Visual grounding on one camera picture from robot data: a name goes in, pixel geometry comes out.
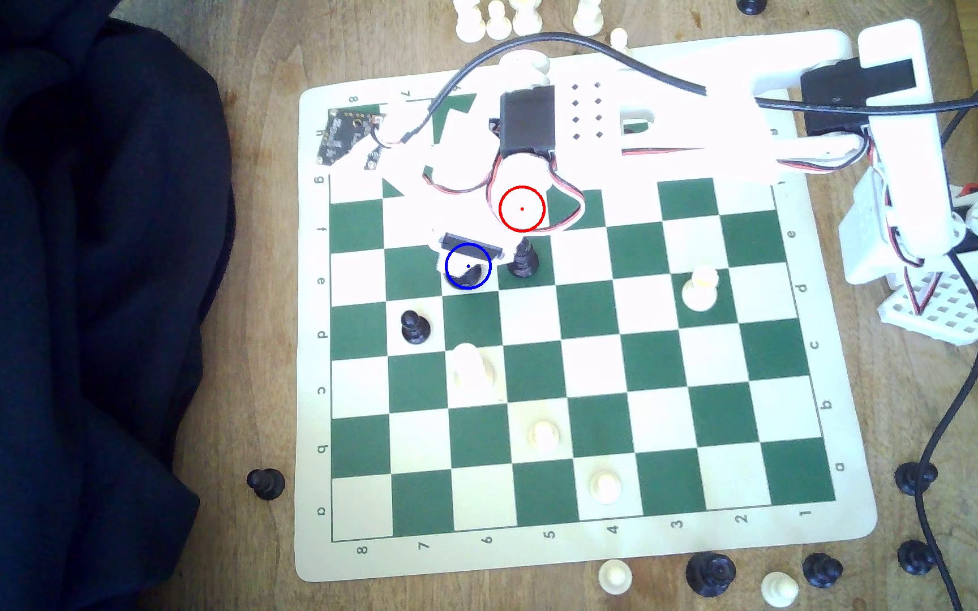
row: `green square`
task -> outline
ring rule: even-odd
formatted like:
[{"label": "green square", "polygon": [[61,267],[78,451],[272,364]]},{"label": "green square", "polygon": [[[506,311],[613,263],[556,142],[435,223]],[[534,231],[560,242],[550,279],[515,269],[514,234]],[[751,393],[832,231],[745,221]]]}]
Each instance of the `green square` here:
[{"label": "green square", "polygon": [[562,339],[617,333],[614,283],[557,285],[557,314]]},{"label": "green square", "polygon": [[[719,284],[715,287],[715,305],[711,310],[698,312],[689,308],[681,299],[674,300],[674,307],[678,310],[678,328],[738,322],[738,312],[735,310],[735,294],[730,286],[730,272],[728,270],[716,270],[716,272],[719,274]],[[674,295],[681,295],[681,288],[686,286],[690,277],[692,277],[692,273],[671,275]]]},{"label": "green square", "polygon": [[387,384],[392,412],[448,407],[448,368],[443,352],[388,356]]},{"label": "green square", "polygon": [[626,395],[568,399],[574,457],[632,452],[632,424]]},{"label": "green square", "polygon": [[509,401],[565,396],[560,341],[505,346],[504,369],[508,371]]},{"label": "green square", "polygon": [[677,388],[686,385],[681,338],[675,330],[621,336],[625,382],[629,390]]},{"label": "green square", "polygon": [[671,271],[662,223],[608,227],[610,264],[615,278],[654,276]]},{"label": "green square", "polygon": [[500,296],[494,291],[443,298],[443,339],[451,350],[460,343],[500,346]]},{"label": "green square", "polygon": [[384,200],[331,204],[331,252],[384,248]]},{"label": "green square", "polygon": [[391,523],[396,537],[455,531],[451,471],[391,475]]},{"label": "green square", "polygon": [[571,460],[512,465],[518,526],[567,524],[579,520],[576,474]]},{"label": "green square", "polygon": [[739,328],[750,380],[809,375],[807,346],[798,319],[747,323]]},{"label": "green square", "polygon": [[722,221],[727,262],[732,268],[787,261],[775,210],[728,214]]},{"label": "green square", "polygon": [[698,447],[744,444],[757,440],[749,384],[691,386],[689,403]]},{"label": "green square", "polygon": [[384,302],[340,305],[331,309],[331,358],[363,359],[387,354]]},{"label": "green square", "polygon": [[387,414],[331,421],[331,477],[390,471],[391,425]]},{"label": "green square", "polygon": [[496,283],[501,289],[553,284],[553,247],[550,245],[550,237],[529,236],[527,239],[538,255],[538,271],[529,278],[517,278],[508,271],[506,265],[494,265],[492,272],[499,274],[496,276]]},{"label": "green square", "polygon": [[711,178],[659,183],[659,205],[664,221],[719,213],[715,203],[715,183]]},{"label": "green square", "polygon": [[822,438],[769,441],[761,452],[772,505],[835,500]]},{"label": "green square", "polygon": [[449,410],[451,466],[512,462],[508,436],[508,406]]},{"label": "green square", "polygon": [[384,251],[387,299],[416,299],[440,295],[436,251],[428,246],[388,248]]},{"label": "green square", "polygon": [[636,454],[644,515],[704,511],[704,484],[697,449]]}]

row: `wooden table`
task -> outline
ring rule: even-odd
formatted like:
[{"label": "wooden table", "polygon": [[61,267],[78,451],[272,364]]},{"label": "wooden table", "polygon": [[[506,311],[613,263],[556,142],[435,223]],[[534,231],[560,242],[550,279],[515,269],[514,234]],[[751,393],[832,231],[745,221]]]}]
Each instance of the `wooden table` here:
[{"label": "wooden table", "polygon": [[[620,25],[634,47],[729,35],[923,24],[939,99],[971,91],[952,0],[771,0],[746,18],[732,0],[605,0],[605,33]],[[546,0],[544,28],[571,28],[575,0]],[[844,352],[873,475],[879,520],[860,540],[732,551],[739,575],[723,597],[696,596],[687,556],[632,560],[627,595],[600,590],[588,562],[524,569],[307,584],[293,570],[293,494],[266,504],[243,483],[253,467],[292,480],[297,303],[297,101],[307,88],[462,65],[491,40],[465,45],[443,0],[127,0],[121,18],[160,29],[213,74],[233,138],[238,222],[233,257],[203,327],[207,374],[183,421],[176,472],[202,498],[176,574],[150,593],[162,609],[763,609],[770,571],[801,577],[825,550],[847,568],[832,590],[802,591],[799,609],[944,609],[937,572],[904,574],[901,541],[921,538],[893,468],[921,447],[967,374],[973,348],[882,325],[881,283],[843,282],[839,219],[862,172],[809,183],[833,286]],[[546,47],[550,54],[573,52]],[[742,58],[743,62],[764,61]],[[953,182],[978,180],[973,114],[950,146]],[[978,609],[978,385],[938,449],[928,511],[967,609]]]}]

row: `white chess piece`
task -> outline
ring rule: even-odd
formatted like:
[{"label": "white chess piece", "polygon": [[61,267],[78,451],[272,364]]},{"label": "white chess piece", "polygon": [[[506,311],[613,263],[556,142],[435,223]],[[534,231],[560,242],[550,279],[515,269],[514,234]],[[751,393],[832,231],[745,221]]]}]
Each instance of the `white chess piece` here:
[{"label": "white chess piece", "polygon": [[699,265],[681,287],[681,302],[695,312],[706,312],[715,305],[719,273],[711,265]]},{"label": "white chess piece", "polygon": [[761,596],[777,609],[790,606],[799,595],[799,584],[787,573],[768,573],[761,579]]},{"label": "white chess piece", "polygon": [[602,32],[602,0],[579,0],[572,28],[580,36],[594,36]]},{"label": "white chess piece", "polygon": [[486,21],[486,34],[494,40],[503,40],[512,34],[512,22],[504,16],[504,2],[489,2],[489,21]]},{"label": "white chess piece", "polygon": [[625,593],[632,587],[632,569],[620,560],[607,560],[599,566],[599,585],[606,593]]}]

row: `captured chess piece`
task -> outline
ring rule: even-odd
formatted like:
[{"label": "captured chess piece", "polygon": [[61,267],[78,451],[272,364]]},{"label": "captured chess piece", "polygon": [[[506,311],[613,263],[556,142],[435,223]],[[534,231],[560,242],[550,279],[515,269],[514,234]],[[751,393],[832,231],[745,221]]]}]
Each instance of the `captured chess piece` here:
[{"label": "captured chess piece", "polygon": [[704,598],[715,598],[735,580],[735,563],[721,553],[695,553],[686,564],[686,583]]},{"label": "captured chess piece", "polygon": [[248,486],[264,501],[272,501],[285,490],[285,477],[277,468],[253,468],[248,474]]}]

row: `white pawn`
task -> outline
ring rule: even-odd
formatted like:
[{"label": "white pawn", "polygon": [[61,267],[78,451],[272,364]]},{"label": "white pawn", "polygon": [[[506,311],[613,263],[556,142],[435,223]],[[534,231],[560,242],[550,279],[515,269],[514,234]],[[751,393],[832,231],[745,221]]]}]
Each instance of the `white pawn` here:
[{"label": "white pawn", "polygon": [[489,21],[486,21],[486,34],[494,40],[503,40],[512,34],[512,22],[504,16],[504,3],[501,0],[489,2]]},{"label": "white pawn", "polygon": [[602,0],[579,0],[572,28],[580,36],[594,36],[602,32]]}]

